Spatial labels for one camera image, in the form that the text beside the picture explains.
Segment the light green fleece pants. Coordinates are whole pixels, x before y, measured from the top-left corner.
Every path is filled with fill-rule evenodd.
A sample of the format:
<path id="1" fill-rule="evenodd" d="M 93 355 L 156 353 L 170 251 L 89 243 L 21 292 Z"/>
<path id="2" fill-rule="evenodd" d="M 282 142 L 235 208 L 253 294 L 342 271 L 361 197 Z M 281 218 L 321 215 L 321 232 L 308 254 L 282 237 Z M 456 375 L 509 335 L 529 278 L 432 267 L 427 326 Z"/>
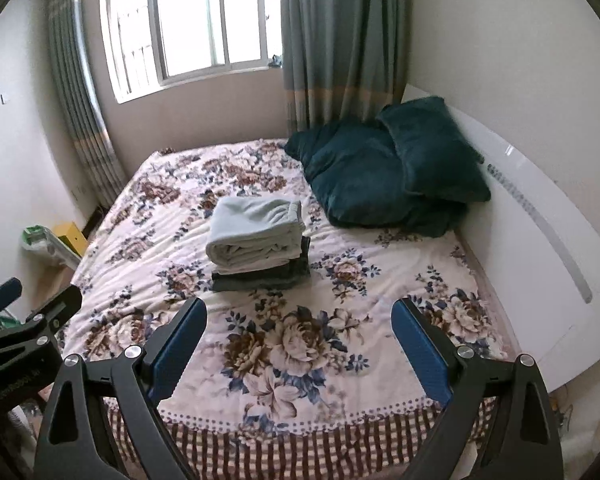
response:
<path id="1" fill-rule="evenodd" d="M 227 196 L 210 220 L 206 253 L 221 274 L 282 266 L 302 253 L 302 203 L 282 196 Z"/>

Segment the green white plastic bag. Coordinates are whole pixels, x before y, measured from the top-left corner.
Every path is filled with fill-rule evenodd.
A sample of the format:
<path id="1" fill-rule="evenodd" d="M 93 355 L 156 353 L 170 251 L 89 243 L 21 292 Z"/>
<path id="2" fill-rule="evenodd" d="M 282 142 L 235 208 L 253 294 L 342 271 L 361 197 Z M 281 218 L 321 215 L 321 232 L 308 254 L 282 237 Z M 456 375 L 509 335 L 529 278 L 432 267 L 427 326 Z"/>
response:
<path id="1" fill-rule="evenodd" d="M 27 252 L 32 252 L 54 266 L 66 266 L 75 271 L 81 262 L 81 257 L 46 226 L 24 228 L 20 244 Z"/>

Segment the yellow box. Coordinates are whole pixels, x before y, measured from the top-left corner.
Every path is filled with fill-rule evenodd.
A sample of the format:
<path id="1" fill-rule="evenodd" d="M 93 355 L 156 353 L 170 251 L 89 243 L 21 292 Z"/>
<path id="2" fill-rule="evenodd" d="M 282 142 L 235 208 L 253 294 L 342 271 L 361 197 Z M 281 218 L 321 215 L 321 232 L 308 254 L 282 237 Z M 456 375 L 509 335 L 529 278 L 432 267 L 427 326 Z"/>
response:
<path id="1" fill-rule="evenodd" d="M 52 232 L 79 257 L 87 250 L 87 239 L 74 222 L 65 222 L 54 226 Z"/>

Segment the white bed headboard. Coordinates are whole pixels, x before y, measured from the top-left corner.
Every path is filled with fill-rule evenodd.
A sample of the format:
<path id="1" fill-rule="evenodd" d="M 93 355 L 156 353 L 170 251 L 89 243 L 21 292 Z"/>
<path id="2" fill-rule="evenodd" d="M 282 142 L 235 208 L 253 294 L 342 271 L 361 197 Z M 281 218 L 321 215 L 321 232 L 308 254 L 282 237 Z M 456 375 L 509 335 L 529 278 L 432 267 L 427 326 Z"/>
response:
<path id="1" fill-rule="evenodd" d="M 460 232 L 519 348 L 555 390 L 600 360 L 600 237 L 513 144 L 457 108 L 450 114 L 480 155 L 491 190 Z"/>

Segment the teal curtain left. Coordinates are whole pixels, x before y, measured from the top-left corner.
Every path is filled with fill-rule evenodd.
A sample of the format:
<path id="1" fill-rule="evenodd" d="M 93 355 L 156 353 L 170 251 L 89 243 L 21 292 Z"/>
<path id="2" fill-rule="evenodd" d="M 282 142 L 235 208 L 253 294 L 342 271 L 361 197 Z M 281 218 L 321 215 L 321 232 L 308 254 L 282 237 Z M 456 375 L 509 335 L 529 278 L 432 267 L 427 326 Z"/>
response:
<path id="1" fill-rule="evenodd" d="M 82 0 L 48 0 L 50 64 L 79 162 L 100 206 L 109 208 L 128 179 L 110 140 L 88 62 Z"/>

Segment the teal curtain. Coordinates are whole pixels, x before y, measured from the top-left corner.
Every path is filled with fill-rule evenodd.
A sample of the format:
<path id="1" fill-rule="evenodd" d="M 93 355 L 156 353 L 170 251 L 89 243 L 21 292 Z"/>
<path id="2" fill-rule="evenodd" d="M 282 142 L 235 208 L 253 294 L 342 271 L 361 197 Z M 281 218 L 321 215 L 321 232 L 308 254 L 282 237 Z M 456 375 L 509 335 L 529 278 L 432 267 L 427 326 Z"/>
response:
<path id="1" fill-rule="evenodd" d="M 88 62 L 82 0 L 48 0 L 50 64 L 79 162 L 100 206 L 109 208 L 128 179 L 110 140 Z"/>
<path id="2" fill-rule="evenodd" d="M 400 102 L 412 0 L 280 0 L 289 132 Z"/>

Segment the floral bed blanket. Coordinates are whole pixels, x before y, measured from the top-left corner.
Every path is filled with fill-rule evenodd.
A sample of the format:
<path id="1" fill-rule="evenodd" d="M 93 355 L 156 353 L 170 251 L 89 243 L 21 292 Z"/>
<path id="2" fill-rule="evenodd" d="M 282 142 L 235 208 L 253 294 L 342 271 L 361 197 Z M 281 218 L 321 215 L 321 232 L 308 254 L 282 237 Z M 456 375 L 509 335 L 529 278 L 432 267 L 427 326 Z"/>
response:
<path id="1" fill-rule="evenodd" d="M 308 278 L 287 290 L 212 289 L 210 219 L 233 195 L 300 200 Z M 204 336 L 159 406 L 204 479 L 400 476 L 438 414 L 393 336 L 400 298 L 479 356 L 512 351 L 453 233 L 335 228 L 273 140 L 151 154 L 73 281 L 83 301 L 65 350 L 88 360 L 142 344 L 190 297 L 206 304 Z"/>

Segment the dark teal pillow back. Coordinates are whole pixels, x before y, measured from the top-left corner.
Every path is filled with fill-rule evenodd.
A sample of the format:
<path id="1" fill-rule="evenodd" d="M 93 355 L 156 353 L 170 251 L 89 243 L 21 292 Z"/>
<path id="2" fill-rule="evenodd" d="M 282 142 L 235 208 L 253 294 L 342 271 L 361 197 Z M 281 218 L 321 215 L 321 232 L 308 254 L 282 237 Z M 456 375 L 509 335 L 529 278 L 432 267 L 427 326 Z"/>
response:
<path id="1" fill-rule="evenodd" d="M 491 199 L 478 153 L 440 96 L 388 105 L 376 119 L 393 140 L 408 192 L 463 204 Z"/>

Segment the teal curtain right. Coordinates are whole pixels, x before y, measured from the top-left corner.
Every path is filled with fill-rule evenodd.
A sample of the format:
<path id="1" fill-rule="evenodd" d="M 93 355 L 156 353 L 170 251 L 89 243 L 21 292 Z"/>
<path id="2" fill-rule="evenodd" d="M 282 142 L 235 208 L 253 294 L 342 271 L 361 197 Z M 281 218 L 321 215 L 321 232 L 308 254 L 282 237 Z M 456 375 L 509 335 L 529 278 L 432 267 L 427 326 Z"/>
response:
<path id="1" fill-rule="evenodd" d="M 289 132 L 400 102 L 412 0 L 280 0 Z"/>

